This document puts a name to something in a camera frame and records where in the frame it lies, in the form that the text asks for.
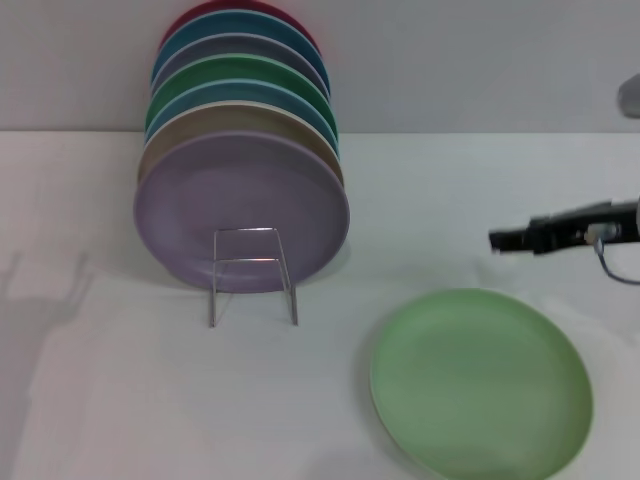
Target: white table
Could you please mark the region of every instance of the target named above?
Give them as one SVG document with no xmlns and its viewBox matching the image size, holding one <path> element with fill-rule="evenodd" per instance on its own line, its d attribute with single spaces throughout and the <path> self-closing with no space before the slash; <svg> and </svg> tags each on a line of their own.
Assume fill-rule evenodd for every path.
<svg viewBox="0 0 640 480">
<path fill-rule="evenodd" d="M 557 478 L 640 478 L 640 289 L 588 249 L 494 256 L 487 241 L 637 197 L 640 137 L 344 135 L 348 245 L 298 289 L 300 327 L 265 294 L 223 296 L 215 330 L 206 292 L 172 280 L 132 226 L 141 142 L 0 134 L 0 271 L 19 256 L 0 292 L 0 478 L 425 478 L 379 425 L 368 356 L 397 307 L 469 286 L 542 310 L 587 364 L 592 433 Z M 640 276 L 640 245 L 608 254 Z"/>
</svg>

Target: lavender plate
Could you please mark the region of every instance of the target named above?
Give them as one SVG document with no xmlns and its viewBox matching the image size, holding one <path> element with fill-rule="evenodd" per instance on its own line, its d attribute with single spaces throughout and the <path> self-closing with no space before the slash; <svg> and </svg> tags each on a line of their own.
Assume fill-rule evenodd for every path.
<svg viewBox="0 0 640 480">
<path fill-rule="evenodd" d="M 217 230 L 277 228 L 292 282 L 320 271 L 349 229 L 340 181 L 314 153 L 282 137 L 251 131 L 203 135 L 169 151 L 138 187 L 136 227 L 149 251 L 173 275 L 210 287 Z M 218 258 L 270 250 L 264 238 L 218 245 Z M 224 292 L 282 290 L 273 263 L 218 269 Z"/>
</svg>

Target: plate rim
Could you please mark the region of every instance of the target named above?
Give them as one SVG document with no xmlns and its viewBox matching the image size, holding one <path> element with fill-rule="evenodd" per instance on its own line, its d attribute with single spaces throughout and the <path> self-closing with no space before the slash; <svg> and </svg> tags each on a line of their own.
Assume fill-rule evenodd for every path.
<svg viewBox="0 0 640 480">
<path fill-rule="evenodd" d="M 158 166 L 158 164 L 160 162 L 160 160 L 152 162 L 152 164 L 151 164 L 152 166 L 149 168 L 147 173 L 145 175 L 142 175 L 141 172 L 142 172 L 143 165 L 147 165 L 151 161 L 151 160 L 145 160 L 144 156 L 145 156 L 145 152 L 147 151 L 147 148 L 151 145 L 151 142 L 154 140 L 154 138 L 160 136 L 163 133 L 163 131 L 166 133 L 166 129 L 167 128 L 170 128 L 170 126 L 172 124 L 174 124 L 175 122 L 179 121 L 180 119 L 182 119 L 184 117 L 187 117 L 189 115 L 192 115 L 192 114 L 194 114 L 196 112 L 199 112 L 199 111 L 202 111 L 202 110 L 214 110 L 216 108 L 224 108 L 224 107 L 243 107 L 243 108 L 250 108 L 250 109 L 255 109 L 255 110 L 269 111 L 274 115 L 279 115 L 280 117 L 286 117 L 286 118 L 288 118 L 290 120 L 293 120 L 301 128 L 308 130 L 311 134 L 313 134 L 316 137 L 318 137 L 320 139 L 320 141 L 325 144 L 326 147 L 328 147 L 328 150 L 331 152 L 331 157 L 326 159 L 326 160 L 323 157 L 320 157 L 320 156 L 318 156 L 318 158 L 320 158 L 320 160 L 333 171 L 333 173 L 336 175 L 336 177 L 340 181 L 342 187 L 344 188 L 344 175 L 342 173 L 342 166 L 340 165 L 340 158 L 338 157 L 338 154 L 333 150 L 333 147 L 327 141 L 327 139 L 324 138 L 324 136 L 318 130 L 316 130 L 315 127 L 313 127 L 313 125 L 310 125 L 308 122 L 306 122 L 302 118 L 300 118 L 297 115 L 295 115 L 295 114 L 293 114 L 293 113 L 291 113 L 291 112 L 289 112 L 287 110 L 284 110 L 282 108 L 274 107 L 272 105 L 268 105 L 268 104 L 265 104 L 265 103 L 252 102 L 252 101 L 243 101 L 243 100 L 224 100 L 224 101 L 221 101 L 221 102 L 214 102 L 214 103 L 207 103 L 207 104 L 204 104 L 204 105 L 199 105 L 197 107 L 190 108 L 189 110 L 186 110 L 186 111 L 182 112 L 180 115 L 176 115 L 170 121 L 168 121 L 164 125 L 162 125 L 162 127 L 159 128 L 153 134 L 153 136 L 149 139 L 149 141 L 144 145 L 144 148 L 143 148 L 143 151 L 142 151 L 142 156 L 138 160 L 138 168 L 137 168 L 138 183 L 140 184 L 141 181 L 144 178 L 149 176 L 149 174 Z"/>
<path fill-rule="evenodd" d="M 287 22 L 285 22 L 283 20 L 280 20 L 277 17 L 274 17 L 273 15 L 269 15 L 267 13 L 262 13 L 262 12 L 257 12 L 255 10 L 246 10 L 246 9 L 242 9 L 242 8 L 219 10 L 217 12 L 211 12 L 211 13 L 207 13 L 207 14 L 204 14 L 204 15 L 200 15 L 200 16 L 194 18 L 194 19 L 191 19 L 190 21 L 188 21 L 187 23 L 182 25 L 180 28 L 178 28 L 175 32 L 173 32 L 173 34 L 171 34 L 166 39 L 166 41 L 162 44 L 162 46 L 156 52 L 155 60 L 153 62 L 153 66 L 151 67 L 151 79 L 150 79 L 150 82 L 152 82 L 154 80 L 154 78 L 158 75 L 158 73 L 156 72 L 156 64 L 158 63 L 158 60 L 160 59 L 160 55 L 162 53 L 162 50 L 166 47 L 166 45 L 169 43 L 169 41 L 171 41 L 171 39 L 173 37 L 175 37 L 180 31 L 184 30 L 185 28 L 189 27 L 190 25 L 192 25 L 193 23 L 195 23 L 197 21 L 200 21 L 200 20 L 203 20 L 203 19 L 207 19 L 207 18 L 210 18 L 210 17 L 213 17 L 213 16 L 222 16 L 222 15 L 231 15 L 231 14 L 246 14 L 248 16 L 263 17 L 263 18 L 266 18 L 266 19 L 269 19 L 269 20 L 275 20 L 276 22 L 278 22 L 281 25 L 283 25 L 285 28 L 290 29 L 291 31 L 295 32 L 295 34 L 297 34 L 300 38 L 302 38 L 303 42 L 305 42 L 307 44 L 307 46 L 311 47 L 312 50 L 317 55 L 318 64 L 322 67 L 321 68 L 322 71 L 318 71 L 317 68 L 316 68 L 316 71 L 318 71 L 318 75 L 320 75 L 320 77 L 322 78 L 323 83 L 327 87 L 327 91 L 329 91 L 329 93 L 331 93 L 331 85 L 330 85 L 330 82 L 329 82 L 329 72 L 327 72 L 327 68 L 324 65 L 324 59 L 322 58 L 322 55 L 320 54 L 320 51 L 315 47 L 315 45 L 302 32 L 300 32 L 298 29 L 296 29 L 292 25 L 288 24 Z"/>
<path fill-rule="evenodd" d="M 285 65 L 282 62 L 278 62 L 277 60 L 271 60 L 270 58 L 266 58 L 266 57 L 261 57 L 259 55 L 251 55 L 251 54 L 247 54 L 247 53 L 244 53 L 244 54 L 240 54 L 240 53 L 223 53 L 223 54 L 220 54 L 220 55 L 210 55 L 208 57 L 200 58 L 200 59 L 198 59 L 198 60 L 196 60 L 194 62 L 191 62 L 188 65 L 185 65 L 181 69 L 179 69 L 179 70 L 175 71 L 174 73 L 172 73 L 171 76 L 169 78 L 167 78 L 162 83 L 160 88 L 158 88 L 158 90 L 156 90 L 156 92 L 151 97 L 151 100 L 149 102 L 149 106 L 147 107 L 147 113 L 145 115 L 145 120 L 144 120 L 144 128 L 145 128 L 145 130 L 148 128 L 149 125 L 151 125 L 151 122 L 153 121 L 153 119 L 156 116 L 158 116 L 158 113 L 159 113 L 159 111 L 158 111 L 158 113 L 156 113 L 153 116 L 153 118 L 149 119 L 149 112 L 151 111 L 151 106 L 153 105 L 154 99 L 156 98 L 158 93 L 163 88 L 166 87 L 166 85 L 171 81 L 172 78 L 174 78 L 175 76 L 179 75 L 180 73 L 182 73 L 186 69 L 192 68 L 193 66 L 198 65 L 200 63 L 216 62 L 216 61 L 223 61 L 223 60 L 240 60 L 240 61 L 250 61 L 250 62 L 256 62 L 256 63 L 265 62 L 265 63 L 270 63 L 273 66 L 282 68 L 285 71 L 287 71 L 288 73 L 293 73 L 297 78 L 301 79 L 303 82 L 306 82 L 308 85 L 310 85 L 315 90 L 315 92 L 320 95 L 320 98 L 322 99 L 322 102 L 326 105 L 327 111 L 330 114 L 330 118 L 326 118 L 325 117 L 325 120 L 327 120 L 327 122 L 329 123 L 329 126 L 331 127 L 331 130 L 334 132 L 334 134 L 336 135 L 336 138 L 337 138 L 337 136 L 338 136 L 338 123 L 336 121 L 333 109 L 331 108 L 331 104 L 324 97 L 324 95 L 322 95 L 322 92 L 320 90 L 318 90 L 318 87 L 316 87 L 313 84 L 313 82 L 311 82 L 311 80 L 309 80 L 307 77 L 302 75 L 300 72 L 298 72 L 294 68 L 291 68 L 291 67 L 289 67 L 288 65 Z"/>
<path fill-rule="evenodd" d="M 169 64 L 169 62 L 171 62 L 171 60 L 173 60 L 176 56 L 178 56 L 180 53 L 184 52 L 188 48 L 191 48 L 194 45 L 197 45 L 199 43 L 203 43 L 203 42 L 209 41 L 209 40 L 216 40 L 216 39 L 229 38 L 229 37 L 252 38 L 252 39 L 255 39 L 255 40 L 263 41 L 265 43 L 270 43 L 272 45 L 276 45 L 279 48 L 283 48 L 283 49 L 287 50 L 289 53 L 295 55 L 296 57 L 298 57 L 299 60 L 301 60 L 302 62 L 306 63 L 308 65 L 308 67 L 313 72 L 315 72 L 316 76 L 318 77 L 317 79 L 320 81 L 320 85 L 322 85 L 323 91 L 321 91 L 321 93 L 327 99 L 327 102 L 330 102 L 331 94 L 327 90 L 327 86 L 324 84 L 324 81 L 322 80 L 322 77 L 320 76 L 320 74 L 318 73 L 316 68 L 313 65 L 311 65 L 311 63 L 309 63 L 309 60 L 304 58 L 298 51 L 296 51 L 295 49 L 291 48 L 289 45 L 286 45 L 286 44 L 284 44 L 284 43 L 282 43 L 282 42 L 280 42 L 278 40 L 275 40 L 273 38 L 267 37 L 265 35 L 258 35 L 256 33 L 241 33 L 241 32 L 237 32 L 237 33 L 217 33 L 215 35 L 208 35 L 206 37 L 199 38 L 198 40 L 194 40 L 193 42 L 191 42 L 191 43 L 185 45 L 184 47 L 182 47 L 180 50 L 178 50 L 173 55 L 171 55 L 167 59 L 167 61 L 162 65 L 162 67 L 160 67 L 160 70 L 158 70 L 158 73 L 156 74 L 156 78 L 154 78 L 153 82 L 151 82 L 151 87 L 150 87 L 151 88 L 151 96 L 153 96 L 154 92 L 157 91 L 162 86 L 162 84 L 160 84 L 160 85 L 158 85 L 157 88 L 155 87 L 156 83 L 158 81 L 158 77 L 162 73 L 162 70 L 164 70 L 164 68 Z M 169 77 L 167 77 L 165 82 L 167 80 L 169 80 L 172 76 L 173 76 L 173 74 L 170 75 Z"/>
<path fill-rule="evenodd" d="M 320 121 L 322 123 L 325 124 L 327 131 L 329 133 L 329 135 L 331 136 L 331 139 L 333 140 L 333 142 L 335 143 L 335 148 L 333 148 L 333 145 L 331 146 L 333 148 L 333 150 L 336 152 L 336 154 L 338 155 L 338 159 L 340 157 L 340 149 L 339 149 L 339 144 L 338 144 L 338 139 L 336 138 L 335 134 L 333 133 L 333 130 L 331 130 L 331 125 L 329 125 L 329 123 L 327 122 L 327 119 L 324 118 L 322 116 L 322 114 L 320 112 L 318 112 L 318 110 L 311 105 L 305 98 L 302 98 L 300 95 L 298 95 L 295 92 L 292 92 L 291 90 L 281 87 L 280 85 L 277 85 L 275 83 L 271 83 L 271 82 L 265 82 L 263 80 L 254 80 L 254 79 L 250 79 L 250 78 L 228 78 L 228 79 L 224 79 L 224 80 L 214 80 L 212 82 L 205 82 L 202 83 L 198 86 L 192 87 L 188 90 L 185 90 L 184 92 L 182 92 L 180 95 L 178 95 L 177 97 L 174 97 L 169 103 L 167 103 L 164 107 L 162 107 L 162 109 L 160 109 L 160 111 L 158 112 L 158 114 L 154 117 L 154 119 L 152 120 L 151 124 L 149 125 L 149 128 L 147 129 L 147 131 L 145 132 L 145 139 L 144 139 L 144 144 L 146 146 L 147 143 L 149 143 L 149 141 L 151 141 L 151 139 L 153 138 L 153 136 L 160 131 L 164 125 L 166 125 L 167 123 L 171 122 L 174 118 L 178 117 L 178 115 L 181 115 L 182 113 L 187 112 L 188 110 L 185 110 L 184 112 L 179 113 L 178 115 L 171 117 L 171 119 L 169 119 L 167 122 L 165 122 L 164 124 L 162 124 L 158 129 L 156 129 L 156 131 L 153 133 L 153 135 L 151 135 L 151 137 L 147 138 L 147 133 L 151 130 L 151 127 L 153 127 L 155 121 L 160 117 L 160 115 L 169 108 L 169 106 L 173 103 L 176 102 L 177 100 L 180 99 L 180 97 L 185 96 L 187 94 L 190 93 L 194 93 L 202 88 L 206 88 L 206 87 L 213 87 L 213 86 L 223 86 L 225 84 L 234 84 L 234 83 L 245 83 L 245 84 L 253 84 L 253 85 L 260 85 L 261 87 L 267 87 L 267 88 L 273 88 L 274 90 L 278 90 L 281 93 L 284 93 L 286 95 L 291 96 L 292 98 L 296 99 L 297 101 L 303 102 L 304 104 L 306 104 L 307 107 L 313 109 L 314 112 L 317 113 L 318 118 L 320 119 Z M 198 105 L 197 107 L 192 107 L 193 108 L 198 108 L 198 107 L 202 107 L 205 105 L 211 105 L 211 104 L 215 104 L 215 103 L 221 103 L 221 102 L 231 102 L 231 101 L 238 101 L 238 102 L 255 102 L 254 100 L 220 100 L 218 102 L 208 102 L 206 104 L 201 104 Z M 305 121 L 303 118 L 301 118 L 300 116 L 296 115 L 293 112 L 289 112 L 292 115 L 296 116 L 297 118 L 300 118 L 300 120 Z"/>
</svg>

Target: light green plate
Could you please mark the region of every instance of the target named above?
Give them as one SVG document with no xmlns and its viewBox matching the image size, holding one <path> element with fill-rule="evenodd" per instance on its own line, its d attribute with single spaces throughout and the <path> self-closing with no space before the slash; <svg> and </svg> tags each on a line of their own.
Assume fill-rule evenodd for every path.
<svg viewBox="0 0 640 480">
<path fill-rule="evenodd" d="M 546 480 L 578 454 L 593 413 L 567 337 L 485 290 L 398 312 L 374 352 L 371 392 L 397 444 L 449 480 Z"/>
</svg>

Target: teal plate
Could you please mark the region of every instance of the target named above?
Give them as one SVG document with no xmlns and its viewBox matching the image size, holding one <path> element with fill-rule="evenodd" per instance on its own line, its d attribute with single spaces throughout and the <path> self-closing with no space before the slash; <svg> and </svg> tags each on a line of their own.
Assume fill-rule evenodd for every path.
<svg viewBox="0 0 640 480">
<path fill-rule="evenodd" d="M 222 80 L 204 83 L 181 93 L 155 116 L 145 134 L 145 143 L 172 118 L 200 105 L 227 100 L 246 100 L 281 108 L 309 123 L 338 154 L 338 141 L 320 113 L 304 98 L 272 83 L 257 80 Z"/>
</svg>

